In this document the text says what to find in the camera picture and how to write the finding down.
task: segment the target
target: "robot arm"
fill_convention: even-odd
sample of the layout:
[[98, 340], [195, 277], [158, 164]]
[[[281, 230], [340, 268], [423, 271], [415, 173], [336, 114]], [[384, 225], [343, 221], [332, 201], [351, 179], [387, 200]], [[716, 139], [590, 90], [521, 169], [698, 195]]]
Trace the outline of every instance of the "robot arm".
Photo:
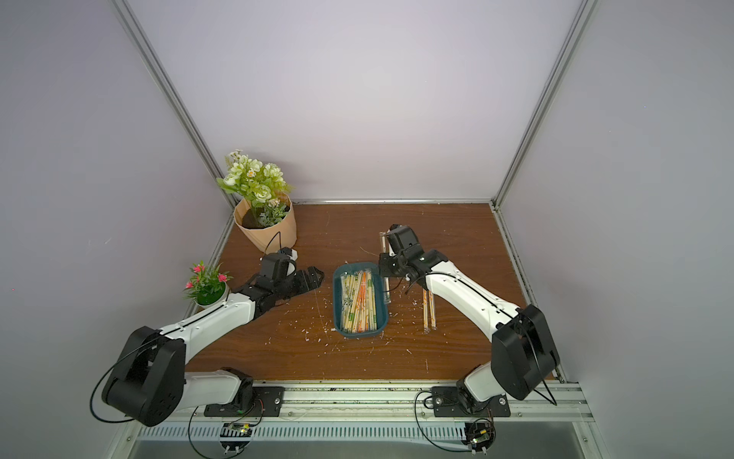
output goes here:
[[380, 255], [383, 277], [406, 277], [449, 301], [492, 343], [491, 362], [457, 382], [459, 401], [474, 412], [499, 394], [523, 400], [559, 364], [558, 351], [543, 313], [502, 300], [459, 271], [441, 252], [425, 252], [412, 229], [393, 225], [390, 252]]
[[234, 403], [247, 409], [252, 378], [234, 370], [187, 373], [202, 349], [285, 300], [321, 286], [315, 267], [296, 271], [297, 253], [285, 248], [262, 258], [261, 271], [237, 292], [207, 309], [158, 330], [134, 331], [102, 391], [102, 400], [148, 427], [173, 411]]

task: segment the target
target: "kraft paper bag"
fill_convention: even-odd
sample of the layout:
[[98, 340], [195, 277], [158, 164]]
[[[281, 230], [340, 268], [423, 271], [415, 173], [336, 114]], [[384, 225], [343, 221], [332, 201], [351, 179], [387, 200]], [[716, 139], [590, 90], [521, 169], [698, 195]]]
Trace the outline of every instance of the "kraft paper bag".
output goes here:
[[265, 251], [265, 247], [271, 240], [272, 242], [270, 242], [266, 253], [274, 253], [279, 251], [281, 247], [293, 247], [296, 244], [296, 215], [291, 199], [288, 196], [285, 196], [285, 199], [288, 200], [288, 206], [291, 210], [288, 211], [288, 214], [280, 223], [264, 229], [242, 227], [242, 218], [250, 210], [250, 203], [247, 200], [241, 200], [234, 208], [234, 223], [261, 252]]

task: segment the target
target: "white wall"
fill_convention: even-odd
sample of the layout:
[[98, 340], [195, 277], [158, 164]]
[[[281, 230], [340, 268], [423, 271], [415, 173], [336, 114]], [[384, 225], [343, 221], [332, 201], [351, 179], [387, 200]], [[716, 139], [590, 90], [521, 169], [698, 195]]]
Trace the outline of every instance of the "white wall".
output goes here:
[[92, 387], [229, 208], [106, 1], [3, 2], [0, 62], [1, 455], [97, 459]]
[[130, 0], [214, 155], [296, 198], [491, 198], [579, 0]]
[[602, 1], [503, 213], [616, 458], [730, 458], [734, 3]]

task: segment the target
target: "mounting plate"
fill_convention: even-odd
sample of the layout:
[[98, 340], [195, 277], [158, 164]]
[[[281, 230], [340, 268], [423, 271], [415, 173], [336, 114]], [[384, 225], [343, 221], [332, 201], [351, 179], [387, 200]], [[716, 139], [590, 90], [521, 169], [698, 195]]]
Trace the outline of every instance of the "mounting plate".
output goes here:
[[[280, 416], [280, 406], [283, 404], [283, 392], [286, 390], [284, 387], [279, 386], [265, 386], [265, 387], [253, 387], [252, 388], [252, 399], [255, 400], [255, 407], [252, 409], [252, 413], [248, 417], [259, 417], [260, 416], [260, 402], [263, 402], [263, 418]], [[240, 417], [239, 407], [232, 405], [207, 405], [204, 410], [204, 416], [213, 417]]]
[[[432, 398], [433, 403], [433, 416], [437, 418], [455, 418], [455, 417], [466, 417], [466, 413], [462, 410], [461, 406], [458, 405], [459, 390], [453, 386], [433, 386], [431, 392], [434, 395]], [[437, 398], [440, 397], [443, 400], [457, 401], [457, 404], [444, 405], [443, 403], [437, 402]], [[509, 403], [507, 402], [506, 395], [495, 395], [490, 399], [488, 408], [492, 411], [492, 416], [495, 418], [509, 418]], [[486, 416], [487, 413], [480, 413], [476, 417]]]

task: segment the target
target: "plastic tray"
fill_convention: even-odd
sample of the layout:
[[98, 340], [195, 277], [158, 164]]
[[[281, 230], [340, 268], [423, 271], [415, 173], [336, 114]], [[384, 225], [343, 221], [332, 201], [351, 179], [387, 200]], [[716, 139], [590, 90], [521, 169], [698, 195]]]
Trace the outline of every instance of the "plastic tray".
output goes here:
[[[341, 329], [341, 275], [354, 274], [359, 271], [372, 271], [372, 278], [375, 280], [374, 284], [374, 305], [377, 312], [377, 330], [366, 331], [363, 333], [347, 333]], [[344, 264], [334, 271], [334, 326], [336, 330], [347, 338], [369, 338], [370, 336], [377, 336], [382, 332], [382, 329], [388, 324], [388, 307], [385, 305], [385, 288], [381, 278], [379, 276], [379, 269], [375, 263], [363, 262], [363, 263], [350, 263]]]

